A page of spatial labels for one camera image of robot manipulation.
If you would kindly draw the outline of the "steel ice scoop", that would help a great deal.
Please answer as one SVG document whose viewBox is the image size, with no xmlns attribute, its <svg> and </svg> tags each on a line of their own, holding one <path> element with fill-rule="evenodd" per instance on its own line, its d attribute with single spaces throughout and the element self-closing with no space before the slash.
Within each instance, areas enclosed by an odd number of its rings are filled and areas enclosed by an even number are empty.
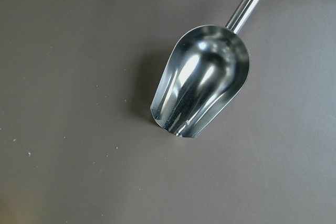
<svg viewBox="0 0 336 224">
<path fill-rule="evenodd" d="M 238 33 L 259 1 L 242 0 L 225 26 L 198 26 L 178 40 L 150 106 L 159 127 L 195 138 L 242 89 L 249 52 Z"/>
</svg>

